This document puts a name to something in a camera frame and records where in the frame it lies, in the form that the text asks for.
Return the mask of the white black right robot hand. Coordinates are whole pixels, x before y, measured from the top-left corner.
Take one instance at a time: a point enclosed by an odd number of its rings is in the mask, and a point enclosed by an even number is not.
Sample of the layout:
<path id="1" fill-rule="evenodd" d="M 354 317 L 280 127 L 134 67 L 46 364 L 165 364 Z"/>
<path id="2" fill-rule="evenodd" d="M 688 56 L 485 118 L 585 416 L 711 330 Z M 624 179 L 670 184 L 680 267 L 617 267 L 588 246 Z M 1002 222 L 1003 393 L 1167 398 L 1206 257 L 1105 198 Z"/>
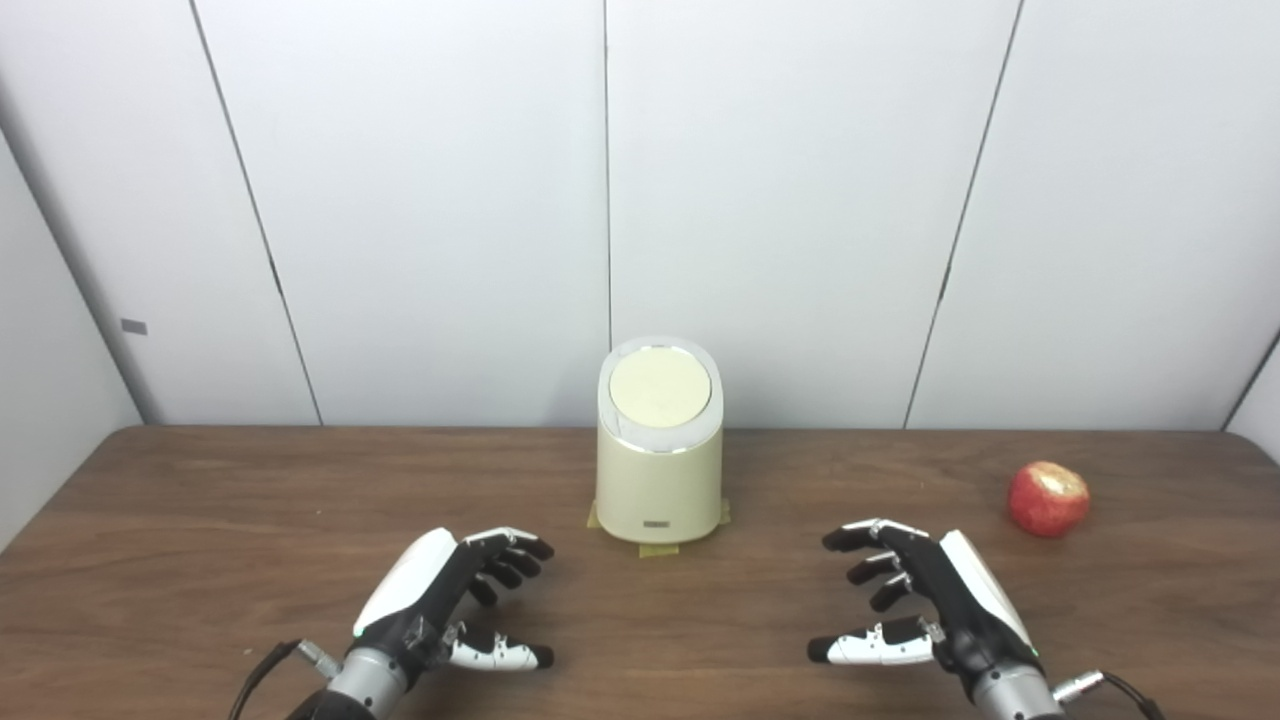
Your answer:
<path id="1" fill-rule="evenodd" d="M 955 675 L 969 700 L 982 680 L 1004 676 L 1006 667 L 1044 670 L 1027 629 L 986 561 L 960 532 L 934 539 L 927 532 L 883 518 L 852 521 L 822 539 L 826 550 L 873 548 L 847 571 L 854 585 L 886 577 L 870 597 L 877 612 L 910 594 L 928 600 L 937 618 L 899 618 L 841 635 L 815 637 L 806 644 L 814 664 L 901 666 L 937 662 Z"/>

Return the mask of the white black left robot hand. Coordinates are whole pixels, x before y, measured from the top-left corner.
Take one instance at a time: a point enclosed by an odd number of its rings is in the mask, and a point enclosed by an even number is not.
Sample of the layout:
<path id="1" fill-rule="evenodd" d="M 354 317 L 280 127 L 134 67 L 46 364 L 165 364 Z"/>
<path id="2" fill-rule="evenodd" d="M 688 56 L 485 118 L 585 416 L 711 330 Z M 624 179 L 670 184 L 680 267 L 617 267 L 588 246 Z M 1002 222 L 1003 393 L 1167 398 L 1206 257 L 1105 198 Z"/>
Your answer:
<path id="1" fill-rule="evenodd" d="M 468 594 L 483 607 L 498 601 L 499 583 L 515 589 L 538 577 L 554 550 L 539 536 L 512 527 L 463 539 L 445 528 L 417 538 L 396 561 L 360 611 L 352 651 L 376 651 L 412 688 L 442 665 L 485 673 L 550 667 L 550 647 L 530 644 L 452 619 Z"/>

